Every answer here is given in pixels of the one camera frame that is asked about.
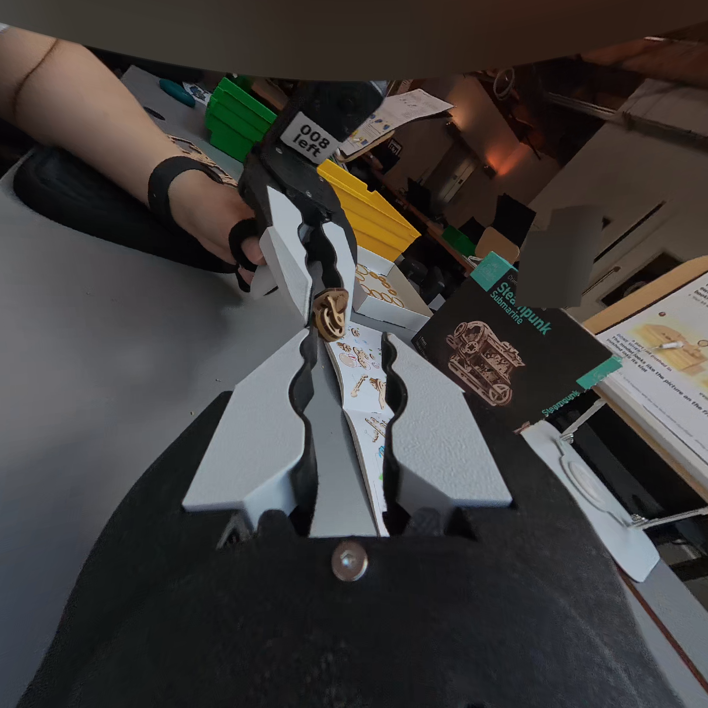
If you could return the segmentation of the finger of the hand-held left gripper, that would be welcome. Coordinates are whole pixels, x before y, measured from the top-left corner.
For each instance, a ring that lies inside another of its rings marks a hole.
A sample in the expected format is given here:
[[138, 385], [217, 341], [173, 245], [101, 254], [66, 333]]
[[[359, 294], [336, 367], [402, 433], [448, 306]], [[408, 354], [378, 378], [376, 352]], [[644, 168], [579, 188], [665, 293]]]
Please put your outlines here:
[[267, 200], [272, 225], [265, 228], [259, 242], [266, 263], [253, 276], [251, 295], [258, 299], [277, 287], [289, 297], [293, 312], [307, 327], [312, 317], [312, 277], [299, 238], [303, 218], [288, 197], [273, 187], [267, 187]]
[[323, 290], [344, 288], [349, 293], [348, 326], [353, 308], [356, 250], [350, 248], [346, 230], [332, 221], [314, 227], [309, 238], [309, 263], [316, 266], [312, 286], [312, 308], [314, 297]]

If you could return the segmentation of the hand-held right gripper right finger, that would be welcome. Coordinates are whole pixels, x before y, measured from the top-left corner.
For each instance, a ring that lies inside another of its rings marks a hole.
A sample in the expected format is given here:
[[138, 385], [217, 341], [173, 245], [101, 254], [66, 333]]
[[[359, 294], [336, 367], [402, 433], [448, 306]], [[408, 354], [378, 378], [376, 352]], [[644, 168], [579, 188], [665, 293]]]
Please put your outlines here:
[[431, 509], [442, 528], [461, 509], [507, 509], [513, 497], [462, 389], [392, 333], [382, 335], [385, 528], [402, 534]]

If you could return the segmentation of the small wooden gear assembly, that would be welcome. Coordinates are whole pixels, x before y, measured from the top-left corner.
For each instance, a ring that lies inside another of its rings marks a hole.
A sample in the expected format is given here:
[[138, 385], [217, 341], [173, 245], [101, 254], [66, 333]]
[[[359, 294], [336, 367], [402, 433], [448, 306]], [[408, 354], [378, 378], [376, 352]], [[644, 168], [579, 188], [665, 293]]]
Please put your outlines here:
[[327, 288], [314, 297], [312, 323], [327, 343], [346, 334], [349, 293], [344, 288]]

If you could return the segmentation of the person's left forearm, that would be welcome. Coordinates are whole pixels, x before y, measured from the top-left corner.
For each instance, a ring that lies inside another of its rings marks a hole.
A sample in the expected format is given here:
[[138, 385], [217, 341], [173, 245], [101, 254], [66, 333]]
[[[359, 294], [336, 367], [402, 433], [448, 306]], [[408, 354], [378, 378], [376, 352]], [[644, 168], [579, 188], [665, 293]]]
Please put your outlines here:
[[93, 166], [127, 190], [177, 156], [172, 141], [90, 51], [1, 26], [1, 119]]

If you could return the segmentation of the person's left hand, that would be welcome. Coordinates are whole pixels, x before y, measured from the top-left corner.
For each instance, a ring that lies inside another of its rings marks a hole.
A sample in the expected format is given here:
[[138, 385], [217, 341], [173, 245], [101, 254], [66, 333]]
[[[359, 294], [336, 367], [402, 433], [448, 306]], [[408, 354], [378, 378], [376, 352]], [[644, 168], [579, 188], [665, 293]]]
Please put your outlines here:
[[235, 265], [229, 234], [236, 224], [255, 217], [238, 191], [213, 181], [204, 172], [190, 170], [172, 181], [168, 197], [176, 224], [212, 255]]

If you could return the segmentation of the nested yellow plastic bins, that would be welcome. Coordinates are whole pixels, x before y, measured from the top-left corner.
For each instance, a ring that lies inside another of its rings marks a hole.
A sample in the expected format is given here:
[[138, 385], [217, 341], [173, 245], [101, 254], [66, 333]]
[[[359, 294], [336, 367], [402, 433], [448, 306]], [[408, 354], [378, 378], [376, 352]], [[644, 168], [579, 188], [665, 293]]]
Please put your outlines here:
[[331, 160], [317, 168], [337, 194], [359, 246], [394, 262], [420, 232], [377, 191]]

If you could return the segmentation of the white cardboard tray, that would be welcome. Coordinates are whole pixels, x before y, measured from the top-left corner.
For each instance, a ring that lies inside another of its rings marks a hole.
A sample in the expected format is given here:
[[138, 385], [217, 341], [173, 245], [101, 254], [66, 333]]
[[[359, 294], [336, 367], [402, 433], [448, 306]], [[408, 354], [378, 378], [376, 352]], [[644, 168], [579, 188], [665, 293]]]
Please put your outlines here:
[[359, 264], [363, 264], [368, 269], [385, 275], [399, 293], [405, 307], [400, 308], [370, 296], [365, 296], [355, 279], [352, 305], [354, 311], [369, 319], [401, 326], [412, 332], [417, 332], [421, 329], [433, 316], [432, 310], [425, 304], [419, 293], [396, 265], [393, 263], [385, 263], [384, 266], [379, 264]]

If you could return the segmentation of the stacked green plastic bins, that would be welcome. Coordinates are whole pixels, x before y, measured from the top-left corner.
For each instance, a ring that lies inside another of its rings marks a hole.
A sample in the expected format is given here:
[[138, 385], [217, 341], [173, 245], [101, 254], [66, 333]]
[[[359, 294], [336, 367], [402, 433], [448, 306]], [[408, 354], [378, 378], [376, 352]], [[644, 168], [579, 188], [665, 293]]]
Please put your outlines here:
[[205, 113], [209, 143], [244, 163], [254, 145], [270, 130], [277, 115], [225, 76], [215, 87]]

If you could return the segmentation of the loose paper sheet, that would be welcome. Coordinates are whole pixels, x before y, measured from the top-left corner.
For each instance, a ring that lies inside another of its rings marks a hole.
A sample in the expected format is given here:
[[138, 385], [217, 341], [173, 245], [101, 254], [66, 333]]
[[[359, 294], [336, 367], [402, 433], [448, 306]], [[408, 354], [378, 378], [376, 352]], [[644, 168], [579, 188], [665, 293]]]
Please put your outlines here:
[[338, 159], [349, 162], [411, 122], [447, 115], [454, 105], [416, 89], [388, 96], [378, 109], [338, 149]]

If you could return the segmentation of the white instruction booklet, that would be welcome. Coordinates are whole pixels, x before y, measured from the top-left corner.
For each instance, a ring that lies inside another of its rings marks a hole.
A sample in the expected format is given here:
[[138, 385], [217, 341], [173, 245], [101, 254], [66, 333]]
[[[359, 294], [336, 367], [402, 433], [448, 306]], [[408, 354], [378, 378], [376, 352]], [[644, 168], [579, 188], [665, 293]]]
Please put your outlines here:
[[383, 462], [386, 427], [394, 414], [386, 404], [381, 344], [380, 332], [351, 323], [344, 337], [327, 344], [327, 352], [339, 381], [342, 410], [357, 453], [376, 531], [379, 536], [387, 537]]

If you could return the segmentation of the black product box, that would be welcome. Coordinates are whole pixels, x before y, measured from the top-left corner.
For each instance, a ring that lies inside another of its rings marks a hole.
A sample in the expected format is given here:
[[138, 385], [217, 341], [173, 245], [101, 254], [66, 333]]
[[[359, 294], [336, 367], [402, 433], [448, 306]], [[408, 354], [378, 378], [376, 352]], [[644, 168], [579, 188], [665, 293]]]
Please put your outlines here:
[[622, 367], [566, 311], [519, 305], [518, 270], [490, 252], [413, 337], [419, 354], [510, 430], [558, 413]]

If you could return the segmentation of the large wooden gear model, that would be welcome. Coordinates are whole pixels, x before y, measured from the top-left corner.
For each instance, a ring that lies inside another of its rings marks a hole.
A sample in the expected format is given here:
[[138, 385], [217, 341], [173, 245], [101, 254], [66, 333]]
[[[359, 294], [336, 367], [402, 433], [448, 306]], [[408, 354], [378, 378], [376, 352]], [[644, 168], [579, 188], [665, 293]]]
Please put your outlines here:
[[203, 150], [188, 139], [177, 137], [175, 135], [166, 134], [171, 142], [180, 149], [181, 153], [200, 164], [206, 165], [214, 171], [224, 184], [237, 188], [237, 180], [226, 172], [220, 165], [214, 162]]

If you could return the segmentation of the teal tool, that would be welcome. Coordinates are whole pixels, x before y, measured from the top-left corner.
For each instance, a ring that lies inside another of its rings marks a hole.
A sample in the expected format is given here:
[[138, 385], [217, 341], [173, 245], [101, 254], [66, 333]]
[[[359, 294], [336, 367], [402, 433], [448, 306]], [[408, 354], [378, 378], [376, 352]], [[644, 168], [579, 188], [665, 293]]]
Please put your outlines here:
[[180, 102], [182, 105], [188, 108], [194, 108], [196, 105], [196, 100], [194, 96], [187, 91], [182, 84], [179, 84], [170, 79], [160, 78], [159, 88], [168, 96]]

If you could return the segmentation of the black bumpy cushion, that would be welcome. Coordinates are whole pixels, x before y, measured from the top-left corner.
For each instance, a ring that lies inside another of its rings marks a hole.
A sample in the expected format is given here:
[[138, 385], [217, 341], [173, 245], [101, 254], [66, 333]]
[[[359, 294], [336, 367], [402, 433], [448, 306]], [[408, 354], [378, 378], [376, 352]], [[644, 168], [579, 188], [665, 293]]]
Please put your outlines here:
[[65, 150], [32, 151], [15, 172], [13, 190], [33, 211], [78, 232], [200, 270], [237, 269]]

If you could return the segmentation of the printed instruction sheet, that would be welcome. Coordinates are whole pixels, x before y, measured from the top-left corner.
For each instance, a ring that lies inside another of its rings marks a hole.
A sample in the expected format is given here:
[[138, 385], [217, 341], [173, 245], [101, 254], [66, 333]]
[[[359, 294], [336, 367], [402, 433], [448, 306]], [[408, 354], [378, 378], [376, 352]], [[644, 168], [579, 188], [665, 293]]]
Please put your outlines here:
[[603, 390], [685, 466], [707, 472], [707, 274], [601, 332]]

